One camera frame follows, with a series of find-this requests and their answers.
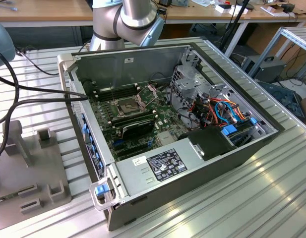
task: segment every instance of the metal workbench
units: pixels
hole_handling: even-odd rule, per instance
[[[46,126],[57,132],[72,201],[1,230],[0,237],[306,237],[306,127],[209,42],[185,38],[157,44],[184,42],[197,43],[287,130],[241,167],[109,232],[104,214],[93,208],[88,192],[91,181],[65,104],[18,108],[13,118],[22,122],[26,134]],[[41,50],[28,55],[44,70],[56,72],[56,56],[77,50]],[[23,85],[61,88],[58,77],[38,72],[23,58],[16,57],[12,66]],[[204,72],[212,81],[220,82],[209,68],[204,67]],[[8,70],[1,67],[0,75],[7,77]],[[4,109],[9,108],[13,94],[13,88],[0,84],[0,105]],[[55,96],[20,93],[21,99],[38,95]]]

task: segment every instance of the desk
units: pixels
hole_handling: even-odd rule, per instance
[[[4,27],[35,26],[85,26],[93,24],[93,13],[85,0],[14,0],[18,11],[0,8],[0,22]],[[221,14],[214,6],[203,7],[194,2],[189,7],[170,6],[167,10],[167,24],[176,23],[228,23],[231,15]],[[273,17],[255,5],[253,11],[240,19],[236,31],[225,55],[230,56],[242,33],[249,23],[260,22],[299,22],[306,23],[306,16],[297,19],[291,17]]]

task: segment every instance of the warning label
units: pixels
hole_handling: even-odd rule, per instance
[[[175,149],[147,158],[147,162],[160,182],[187,170]]]

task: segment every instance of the power supply unit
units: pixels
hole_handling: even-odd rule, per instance
[[[249,73],[260,56],[249,56],[243,61],[241,68],[245,73]],[[255,72],[253,78],[271,83],[281,74],[286,64],[276,56],[268,56]]]

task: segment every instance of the open computer tower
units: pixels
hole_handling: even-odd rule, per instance
[[[59,64],[69,89],[89,96],[70,115],[110,231],[242,165],[284,130],[194,43]]]

